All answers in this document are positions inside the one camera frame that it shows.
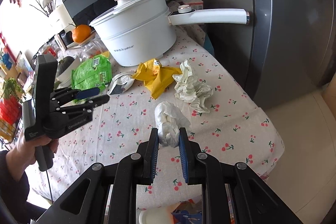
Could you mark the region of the person's left hand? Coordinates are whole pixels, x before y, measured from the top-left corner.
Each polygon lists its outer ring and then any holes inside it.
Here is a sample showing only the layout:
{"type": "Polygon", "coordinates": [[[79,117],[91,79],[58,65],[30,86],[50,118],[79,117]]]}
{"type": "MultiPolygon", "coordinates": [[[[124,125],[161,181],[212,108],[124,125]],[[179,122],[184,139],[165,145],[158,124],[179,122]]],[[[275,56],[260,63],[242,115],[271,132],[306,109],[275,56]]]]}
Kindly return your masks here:
{"type": "Polygon", "coordinates": [[[26,141],[24,133],[21,132],[15,147],[6,154],[7,169],[16,182],[21,180],[25,169],[36,162],[35,149],[44,145],[49,147],[53,153],[56,153],[59,139],[50,139],[43,135],[34,140],[26,141]]]}

